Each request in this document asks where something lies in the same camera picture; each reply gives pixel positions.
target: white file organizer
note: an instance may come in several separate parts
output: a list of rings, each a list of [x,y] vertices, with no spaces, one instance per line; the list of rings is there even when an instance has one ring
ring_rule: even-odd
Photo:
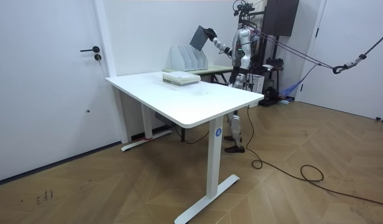
[[[190,46],[171,47],[171,68],[178,71],[193,71],[208,68],[208,59],[203,51]]]

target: herringbone floor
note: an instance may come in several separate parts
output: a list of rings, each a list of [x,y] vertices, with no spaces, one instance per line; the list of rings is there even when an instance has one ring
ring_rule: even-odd
[[[252,129],[246,110],[240,113],[246,143]],[[383,201],[383,123],[303,103],[253,108],[250,115],[257,130],[250,148],[263,160],[295,175],[312,164],[325,175],[322,186]],[[187,139],[207,130],[207,124],[188,130]],[[0,223],[173,223],[204,196],[208,138],[187,145],[171,134],[129,152],[120,148],[0,186]],[[222,153],[220,180],[231,174],[241,180],[190,223],[383,223],[380,205],[269,166],[254,170],[253,159],[250,152]]]

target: white door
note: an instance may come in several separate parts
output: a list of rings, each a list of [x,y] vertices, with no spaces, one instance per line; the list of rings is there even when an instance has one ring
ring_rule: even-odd
[[[93,0],[0,0],[0,180],[119,141],[94,45]]]
[[[331,66],[343,65],[364,54],[382,36],[383,0],[327,0],[312,57]],[[367,59],[339,75],[315,68],[303,82],[297,99],[383,118],[383,41]]]

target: stack of books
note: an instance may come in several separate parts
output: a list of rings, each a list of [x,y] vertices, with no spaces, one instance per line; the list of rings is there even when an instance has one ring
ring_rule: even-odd
[[[198,83],[201,80],[199,75],[187,72],[170,72],[162,74],[162,81],[178,86],[185,86]]]

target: door frame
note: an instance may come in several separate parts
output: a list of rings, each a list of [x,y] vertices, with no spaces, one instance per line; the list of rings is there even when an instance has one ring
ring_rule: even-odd
[[[311,57],[311,55],[313,54],[313,49],[315,48],[316,32],[317,32],[317,29],[320,27],[321,19],[323,18],[326,3],[327,3],[327,0],[321,0],[320,7],[318,9],[318,13],[317,13],[317,17],[316,17],[315,26],[313,28],[313,32],[311,33],[309,48],[308,48],[308,52],[307,52],[307,55],[309,57]],[[303,70],[302,70],[302,73],[301,73],[299,80],[301,80],[305,76],[305,74],[308,73],[309,63],[310,62],[308,62],[306,60],[305,63],[303,64]],[[299,99],[301,98],[301,87],[302,87],[302,85],[303,85],[303,82],[301,84],[299,84],[299,86],[297,88],[297,94],[295,96],[295,101],[299,101]]]
[[[96,21],[98,23],[98,32],[100,33],[100,39],[102,44],[102,50],[104,53],[104,56],[106,57],[105,60],[105,66],[106,71],[108,72],[109,77],[116,77],[117,71],[116,71],[116,65],[114,63],[114,54],[113,54],[113,48],[111,46],[110,41],[110,33],[109,33],[109,27],[106,17],[106,11],[104,8],[104,0],[93,0],[95,5],[95,15],[96,15]],[[123,144],[128,143],[128,135],[127,135],[127,129],[124,119],[124,112],[123,107],[121,103],[121,96],[120,92],[117,88],[114,88],[111,86],[111,89],[113,90],[113,97],[112,97],[112,105],[113,105],[113,111],[115,111],[117,124],[118,124],[118,131],[119,136],[121,138],[121,142]]]

